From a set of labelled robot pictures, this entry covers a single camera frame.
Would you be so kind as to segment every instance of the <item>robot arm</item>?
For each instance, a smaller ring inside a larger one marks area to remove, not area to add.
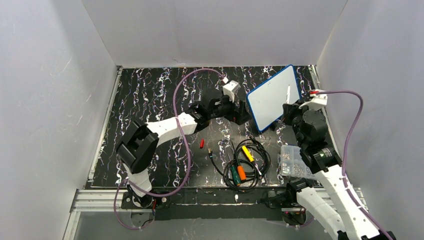
[[[238,125],[247,122],[251,116],[247,112],[247,105],[239,100],[235,103],[235,96],[240,89],[236,81],[226,83],[222,91],[207,89],[200,101],[193,103],[188,110],[178,115],[184,135],[197,133],[207,126],[210,120],[225,117]],[[152,190],[149,180],[148,166],[155,154],[156,148],[169,140],[178,138],[181,132],[178,129],[176,117],[156,122],[132,121],[125,134],[119,141],[116,153],[128,173],[129,180],[140,189],[147,192]],[[145,194],[137,189],[131,189],[136,196],[142,198]]]
[[[287,194],[292,202],[308,209],[335,240],[387,240],[346,191],[343,179],[347,188],[352,189],[352,185],[342,176],[342,160],[336,150],[326,142],[328,126],[319,110],[327,104],[327,95],[316,94],[320,91],[311,91],[306,101],[284,104],[283,122],[292,125],[303,162],[328,192],[337,212],[304,178],[288,183]]]

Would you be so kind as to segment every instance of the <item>black cable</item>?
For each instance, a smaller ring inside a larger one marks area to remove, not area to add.
[[[153,219],[147,219],[144,223],[143,223],[143,225],[141,225],[142,227],[147,223],[147,222],[150,222],[150,221],[153,221]]]
[[[218,169],[218,166],[215,164],[215,161],[213,160],[213,157],[212,157],[212,152],[209,152],[209,158],[212,162],[212,165],[215,167],[216,171],[222,176],[223,181],[228,187],[237,191],[244,192],[244,190],[249,190],[254,188],[258,184],[259,179],[262,179],[262,176],[267,173],[268,169],[271,166],[271,162],[270,162],[271,157],[270,157],[270,154],[265,150],[264,146],[254,138],[248,138],[246,140],[241,141],[235,149],[234,149],[233,142],[231,142],[231,145],[234,151],[233,160],[230,160],[225,165],[223,171],[220,171]],[[260,155],[260,158],[263,159],[263,164],[261,167],[257,168],[253,162],[239,158],[239,155],[242,154],[241,152],[243,151],[242,146],[245,146],[246,148]],[[237,186],[234,184],[233,179],[230,178],[230,174],[229,174],[230,168],[232,166],[237,168],[238,164],[247,165],[252,169],[252,171],[245,172],[246,180],[242,181],[242,184],[251,182],[250,185]]]

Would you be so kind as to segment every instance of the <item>orange handle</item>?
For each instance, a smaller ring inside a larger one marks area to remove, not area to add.
[[[242,166],[237,166],[237,172],[238,172],[238,175],[240,176],[240,180],[242,181],[246,180],[246,173],[245,173],[245,170],[243,170]]]

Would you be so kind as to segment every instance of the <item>white enclosure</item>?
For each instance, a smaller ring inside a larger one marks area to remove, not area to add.
[[[0,55],[0,239],[62,239],[116,66],[80,0],[1,1]]]
[[[316,64],[346,0],[82,0],[117,65]]]
[[[0,239],[63,237],[116,66],[289,64],[364,97],[349,177],[387,230],[424,239],[423,22],[421,1],[0,1]],[[359,104],[328,98],[341,151]]]

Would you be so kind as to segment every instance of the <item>black marbled surface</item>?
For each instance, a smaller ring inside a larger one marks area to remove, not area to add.
[[[239,99],[246,99],[246,94],[283,66],[256,67],[214,67],[227,75],[228,79],[240,83]],[[107,123],[107,130],[96,164],[92,188],[116,188],[121,179],[127,176],[124,167],[117,160],[116,144],[124,134],[127,126],[134,119],[144,122],[156,122],[174,116],[172,111],[172,96],[176,85],[183,76],[197,68],[136,68],[124,69]],[[312,78],[307,66],[296,66],[296,78],[302,95],[312,86]],[[180,88],[177,106],[179,114],[190,103],[200,99],[202,91],[208,88],[220,89],[218,76],[213,72],[199,72]],[[208,148],[214,153],[218,166],[224,166],[231,151],[228,139],[235,145],[248,138],[256,137],[271,155],[271,167],[258,187],[281,186],[285,178],[279,174],[277,154],[281,145],[295,145],[296,140],[291,127],[279,122],[275,131],[267,130],[257,133],[254,122],[236,125],[225,118],[211,121],[210,126],[203,131],[187,137],[192,151],[192,167],[187,187],[225,187],[221,175],[216,172],[208,158]],[[201,139],[205,147],[199,149]],[[177,187],[182,182],[187,168],[187,153],[182,138],[165,142],[156,149],[156,154],[149,167],[150,180],[153,187]]]

